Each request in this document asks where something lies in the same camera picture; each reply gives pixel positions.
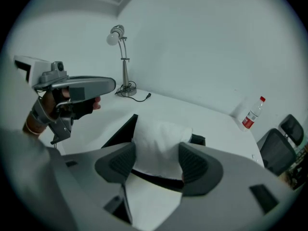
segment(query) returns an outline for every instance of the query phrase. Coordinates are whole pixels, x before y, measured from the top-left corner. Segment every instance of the plastic water bottle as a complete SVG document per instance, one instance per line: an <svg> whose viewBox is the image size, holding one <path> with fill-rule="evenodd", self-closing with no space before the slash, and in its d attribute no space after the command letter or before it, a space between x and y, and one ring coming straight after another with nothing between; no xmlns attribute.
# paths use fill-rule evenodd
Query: plastic water bottle
<svg viewBox="0 0 308 231"><path fill-rule="evenodd" d="M242 121L242 130L247 131L255 123L256 119L261 115L265 98L260 97L259 101L255 103L252 109L249 111L246 118Z"/></svg>

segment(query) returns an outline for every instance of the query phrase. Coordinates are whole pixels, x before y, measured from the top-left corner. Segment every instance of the office chair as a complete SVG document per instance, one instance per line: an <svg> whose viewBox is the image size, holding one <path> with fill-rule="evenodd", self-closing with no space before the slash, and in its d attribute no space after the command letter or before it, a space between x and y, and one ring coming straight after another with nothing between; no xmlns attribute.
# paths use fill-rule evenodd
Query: office chair
<svg viewBox="0 0 308 231"><path fill-rule="evenodd" d="M296 154L288 140L275 128L269 131L260 150L264 167L279 176L296 160Z"/></svg>
<svg viewBox="0 0 308 231"><path fill-rule="evenodd" d="M280 127L296 146L301 144L304 138L304 130L293 115L289 114L281 122Z"/></svg>

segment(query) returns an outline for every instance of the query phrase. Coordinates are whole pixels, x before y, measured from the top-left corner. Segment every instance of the lamp base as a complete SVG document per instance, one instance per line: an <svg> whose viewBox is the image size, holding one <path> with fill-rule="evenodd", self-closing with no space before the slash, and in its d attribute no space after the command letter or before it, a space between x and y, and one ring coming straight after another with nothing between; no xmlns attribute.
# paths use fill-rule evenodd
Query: lamp base
<svg viewBox="0 0 308 231"><path fill-rule="evenodd" d="M121 92L119 92L117 95L120 96L120 97L131 97L131 96L134 96L135 94L137 93L137 88L135 89L132 89L132 90L128 90L128 91L124 91L122 89Z"/></svg>

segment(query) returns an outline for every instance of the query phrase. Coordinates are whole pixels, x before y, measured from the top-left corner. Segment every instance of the power cord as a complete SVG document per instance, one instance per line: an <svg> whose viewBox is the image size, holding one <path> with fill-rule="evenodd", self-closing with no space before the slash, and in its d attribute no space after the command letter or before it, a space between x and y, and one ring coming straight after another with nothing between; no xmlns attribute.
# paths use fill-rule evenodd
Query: power cord
<svg viewBox="0 0 308 231"><path fill-rule="evenodd" d="M146 101L146 100L151 96L151 94L149 93L149 94L146 96L146 98L145 98L144 100L137 100L137 99L134 99L134 98L132 98L132 97L126 97L126 96L123 95L124 92L133 91L133 90L135 90L136 88L137 88L137 84L136 84L134 81L129 81L128 87L124 87L124 86L122 85L122 86L120 87L120 90L117 91L117 92L115 93L115 95L118 94L118 93L121 93L122 97L124 97L124 98L131 98L131 99L135 100L136 102L140 102L140 103Z"/></svg>

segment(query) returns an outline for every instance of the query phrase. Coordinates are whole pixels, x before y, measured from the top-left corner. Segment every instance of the lamp head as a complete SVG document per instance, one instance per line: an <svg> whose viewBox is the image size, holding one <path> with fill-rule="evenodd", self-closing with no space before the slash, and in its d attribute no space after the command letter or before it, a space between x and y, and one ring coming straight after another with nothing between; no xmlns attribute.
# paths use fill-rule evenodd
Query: lamp head
<svg viewBox="0 0 308 231"><path fill-rule="evenodd" d="M124 36L124 27L122 25L117 25L111 28L110 34L107 36L107 43L109 45L116 45Z"/></svg>

